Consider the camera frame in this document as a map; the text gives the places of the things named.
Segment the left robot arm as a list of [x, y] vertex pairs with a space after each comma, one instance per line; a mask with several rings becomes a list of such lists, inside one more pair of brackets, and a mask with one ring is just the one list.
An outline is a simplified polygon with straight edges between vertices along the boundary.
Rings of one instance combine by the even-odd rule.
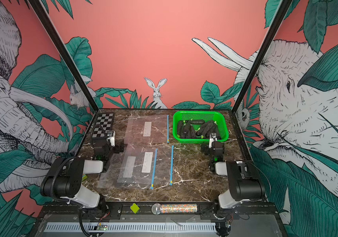
[[56, 201], [74, 204], [80, 210], [99, 210], [102, 218], [110, 215], [104, 196], [93, 192], [82, 184], [82, 178], [88, 174], [100, 174], [110, 167], [114, 154], [123, 151], [122, 145], [115, 144], [115, 131], [103, 131], [103, 137], [94, 147], [94, 160], [74, 156], [56, 159], [40, 186], [40, 194]]

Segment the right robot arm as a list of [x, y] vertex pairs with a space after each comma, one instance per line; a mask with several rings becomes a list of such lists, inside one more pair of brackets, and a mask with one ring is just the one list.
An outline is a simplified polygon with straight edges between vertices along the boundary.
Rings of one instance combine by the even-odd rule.
[[212, 173], [225, 176], [228, 189], [218, 196], [221, 209], [231, 209], [245, 201], [263, 200], [266, 191], [260, 181], [257, 168], [245, 161], [224, 161], [224, 144], [211, 138], [202, 151], [210, 156], [209, 169]]

